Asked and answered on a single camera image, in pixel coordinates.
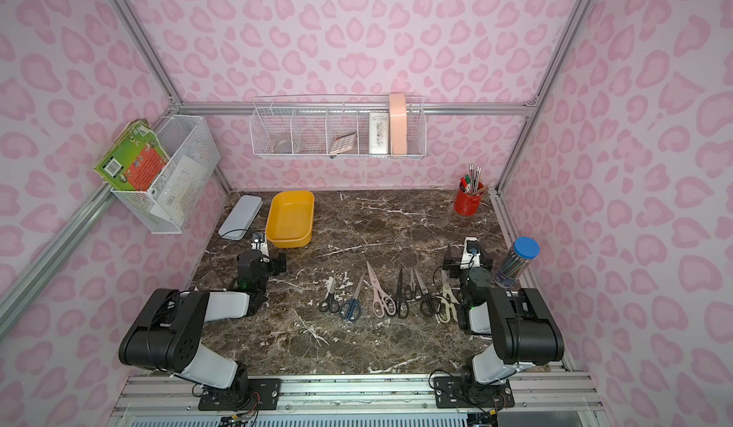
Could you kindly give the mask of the cream handled scissors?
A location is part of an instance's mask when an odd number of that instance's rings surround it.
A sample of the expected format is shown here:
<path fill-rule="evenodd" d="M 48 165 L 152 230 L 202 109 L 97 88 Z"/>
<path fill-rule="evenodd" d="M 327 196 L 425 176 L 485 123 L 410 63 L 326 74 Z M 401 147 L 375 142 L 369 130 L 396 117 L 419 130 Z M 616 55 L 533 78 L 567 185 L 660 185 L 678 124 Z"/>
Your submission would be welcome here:
<path fill-rule="evenodd" d="M 452 321 L 458 321 L 458 314 L 456 306 L 458 300 L 456 299 L 452 287 L 449 283 L 449 276 L 446 270 L 441 270 L 441 282 L 442 288 L 440 293 L 441 310 L 438 314 L 438 321 L 440 323 L 450 323 Z"/>

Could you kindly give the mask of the yellow plastic storage box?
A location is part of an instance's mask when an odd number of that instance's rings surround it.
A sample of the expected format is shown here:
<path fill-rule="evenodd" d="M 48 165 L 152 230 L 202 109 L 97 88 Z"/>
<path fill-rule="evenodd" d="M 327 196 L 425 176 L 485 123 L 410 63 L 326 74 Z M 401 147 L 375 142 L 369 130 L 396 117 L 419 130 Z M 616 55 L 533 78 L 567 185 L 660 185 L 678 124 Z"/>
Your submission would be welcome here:
<path fill-rule="evenodd" d="M 265 236 L 278 249 L 299 249 L 312 239 L 314 194 L 307 190 L 278 193 L 271 202 Z"/>

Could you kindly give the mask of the small grey black scissors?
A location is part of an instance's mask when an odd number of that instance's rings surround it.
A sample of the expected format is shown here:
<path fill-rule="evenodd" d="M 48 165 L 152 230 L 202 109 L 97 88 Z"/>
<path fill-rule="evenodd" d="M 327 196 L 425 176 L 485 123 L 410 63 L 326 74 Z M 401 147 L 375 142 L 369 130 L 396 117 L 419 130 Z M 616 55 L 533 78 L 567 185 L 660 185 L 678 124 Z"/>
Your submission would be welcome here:
<path fill-rule="evenodd" d="M 335 298 L 335 279 L 333 276 L 330 276 L 328 281 L 326 281 L 326 297 L 320 303 L 318 309 L 323 314 L 326 314 L 327 312 L 330 314 L 337 314 L 340 310 L 340 304 Z"/>

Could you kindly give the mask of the pink scissors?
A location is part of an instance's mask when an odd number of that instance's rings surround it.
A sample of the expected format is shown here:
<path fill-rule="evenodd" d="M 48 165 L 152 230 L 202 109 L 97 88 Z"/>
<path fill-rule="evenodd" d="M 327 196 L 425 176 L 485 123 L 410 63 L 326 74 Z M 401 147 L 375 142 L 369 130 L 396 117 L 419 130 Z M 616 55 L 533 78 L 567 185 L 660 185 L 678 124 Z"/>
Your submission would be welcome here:
<path fill-rule="evenodd" d="M 370 287 L 372 288 L 372 312 L 378 318 L 385 316 L 396 316 L 397 306 L 395 301 L 381 287 L 378 277 L 370 262 L 366 263 Z"/>

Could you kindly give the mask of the blue handled scissors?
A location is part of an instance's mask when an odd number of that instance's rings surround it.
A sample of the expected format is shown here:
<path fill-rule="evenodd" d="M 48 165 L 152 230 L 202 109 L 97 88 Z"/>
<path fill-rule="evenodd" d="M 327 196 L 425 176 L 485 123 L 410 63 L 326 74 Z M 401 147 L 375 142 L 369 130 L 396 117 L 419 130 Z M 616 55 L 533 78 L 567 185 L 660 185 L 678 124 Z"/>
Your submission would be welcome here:
<path fill-rule="evenodd" d="M 364 277 L 361 277 L 356 285 L 356 289 L 348 301 L 346 301 L 339 310 L 339 316 L 348 322 L 356 322 L 362 315 L 361 303 L 359 295 L 364 283 Z"/>

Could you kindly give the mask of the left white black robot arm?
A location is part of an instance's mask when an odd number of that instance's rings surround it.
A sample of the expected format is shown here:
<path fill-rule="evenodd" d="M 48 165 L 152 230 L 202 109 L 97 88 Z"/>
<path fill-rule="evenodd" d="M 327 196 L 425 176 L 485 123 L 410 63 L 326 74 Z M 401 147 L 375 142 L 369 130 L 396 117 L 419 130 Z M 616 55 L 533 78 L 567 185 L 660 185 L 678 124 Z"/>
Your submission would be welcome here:
<path fill-rule="evenodd" d="M 127 366 L 189 380 L 227 396 L 251 393 L 246 366 L 202 344 L 205 324 L 254 315 L 265 303 L 269 279 L 286 272 L 286 255 L 250 249 L 237 257 L 237 277 L 225 291 L 155 290 L 118 349 Z"/>

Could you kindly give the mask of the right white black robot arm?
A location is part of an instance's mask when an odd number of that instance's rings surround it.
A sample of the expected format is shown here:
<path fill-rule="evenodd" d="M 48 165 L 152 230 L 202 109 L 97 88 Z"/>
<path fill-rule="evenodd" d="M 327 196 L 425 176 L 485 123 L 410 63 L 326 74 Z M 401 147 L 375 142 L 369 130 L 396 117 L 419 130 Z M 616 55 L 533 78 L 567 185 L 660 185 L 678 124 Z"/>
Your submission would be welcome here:
<path fill-rule="evenodd" d="M 469 359 L 464 380 L 473 386 L 501 385 L 525 370 L 563 360 L 563 336 L 537 289 L 507 291 L 477 254 L 466 260 L 447 252 L 440 269 L 439 319 L 455 322 L 468 335 L 490 337 L 483 352 Z"/>

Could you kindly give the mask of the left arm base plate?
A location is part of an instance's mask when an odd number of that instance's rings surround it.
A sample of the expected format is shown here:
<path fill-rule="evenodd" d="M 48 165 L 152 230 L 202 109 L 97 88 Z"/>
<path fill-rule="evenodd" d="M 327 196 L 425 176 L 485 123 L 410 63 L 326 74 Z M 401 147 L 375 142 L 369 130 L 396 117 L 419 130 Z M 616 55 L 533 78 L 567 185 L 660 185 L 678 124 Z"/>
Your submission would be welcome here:
<path fill-rule="evenodd" d="M 245 413 L 253 409 L 274 411 L 277 409 L 282 381 L 279 378 L 248 379 L 240 387 L 236 380 L 230 388 L 203 387 L 198 410 L 202 412 Z"/>

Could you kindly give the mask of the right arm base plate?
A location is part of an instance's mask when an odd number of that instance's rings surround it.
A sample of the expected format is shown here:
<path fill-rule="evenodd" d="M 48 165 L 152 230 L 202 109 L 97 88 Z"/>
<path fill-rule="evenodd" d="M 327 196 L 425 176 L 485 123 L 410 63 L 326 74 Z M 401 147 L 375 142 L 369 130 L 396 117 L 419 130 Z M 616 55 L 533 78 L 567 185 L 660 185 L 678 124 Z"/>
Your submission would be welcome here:
<path fill-rule="evenodd" d="M 502 384 L 469 383 L 463 377 L 432 375 L 429 386 L 433 389 L 439 409 L 481 408 L 501 411 L 515 407 L 513 389 L 508 381 Z"/>

